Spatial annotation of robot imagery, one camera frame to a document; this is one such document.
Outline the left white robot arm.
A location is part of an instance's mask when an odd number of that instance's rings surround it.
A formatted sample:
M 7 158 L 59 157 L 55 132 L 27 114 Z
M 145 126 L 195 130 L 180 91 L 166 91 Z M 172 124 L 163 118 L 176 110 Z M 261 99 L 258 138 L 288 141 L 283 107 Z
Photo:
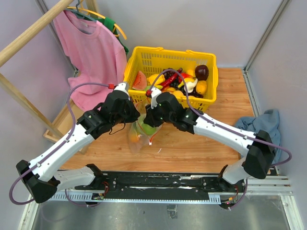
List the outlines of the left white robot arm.
M 103 173 L 94 164 L 77 170 L 59 168 L 84 146 L 120 123 L 132 123 L 140 116 L 127 91 L 114 90 L 103 103 L 85 112 L 68 134 L 37 158 L 21 160 L 16 168 L 36 203 L 49 200 L 57 191 L 78 186 L 98 189 Z

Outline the clear zip top bag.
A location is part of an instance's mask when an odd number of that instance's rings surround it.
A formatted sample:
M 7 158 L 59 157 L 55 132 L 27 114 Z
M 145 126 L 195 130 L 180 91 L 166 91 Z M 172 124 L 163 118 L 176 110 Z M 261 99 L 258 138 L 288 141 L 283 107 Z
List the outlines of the clear zip top bag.
M 141 129 L 141 122 L 143 122 L 145 116 L 146 116 L 146 110 L 145 107 L 147 105 L 150 105 L 151 102 L 149 99 L 144 99 L 140 102 L 137 102 L 135 104 L 136 109 L 138 110 L 138 112 L 140 113 L 140 117 L 138 118 L 137 121 L 133 122 L 130 126 L 130 129 L 128 131 L 128 144 L 129 144 L 129 148 L 131 150 L 131 152 L 133 153 L 138 153 L 140 152 L 140 150 L 144 147 L 144 146 L 151 146 L 154 137 L 156 136 L 156 134 L 160 131 L 160 129 L 163 127 L 163 125 L 160 125 L 157 128 L 157 132 L 152 135 L 152 136 L 148 136 L 146 135 L 142 129 Z M 131 143 L 129 141 L 129 135 L 131 134 L 138 134 L 141 136 L 140 140 L 137 143 Z

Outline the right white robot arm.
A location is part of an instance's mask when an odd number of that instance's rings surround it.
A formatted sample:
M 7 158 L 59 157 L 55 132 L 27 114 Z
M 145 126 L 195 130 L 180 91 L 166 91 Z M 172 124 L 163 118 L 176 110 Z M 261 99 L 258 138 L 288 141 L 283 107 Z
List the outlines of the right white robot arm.
M 236 150 L 242 158 L 226 165 L 217 178 L 218 188 L 224 192 L 249 177 L 264 179 L 275 157 L 272 140 L 263 130 L 258 133 L 226 125 L 194 108 L 184 108 L 173 94 L 150 90 L 151 104 L 146 106 L 144 123 L 159 127 L 172 124 L 178 130 L 209 137 Z

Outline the green orange mango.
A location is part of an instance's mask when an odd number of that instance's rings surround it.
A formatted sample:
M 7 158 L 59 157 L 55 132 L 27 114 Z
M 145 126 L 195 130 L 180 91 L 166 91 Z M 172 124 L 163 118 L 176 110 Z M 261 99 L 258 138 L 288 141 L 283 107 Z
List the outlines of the green orange mango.
M 141 136 L 138 134 L 131 134 L 129 135 L 129 141 L 131 143 L 137 143 L 140 140 Z

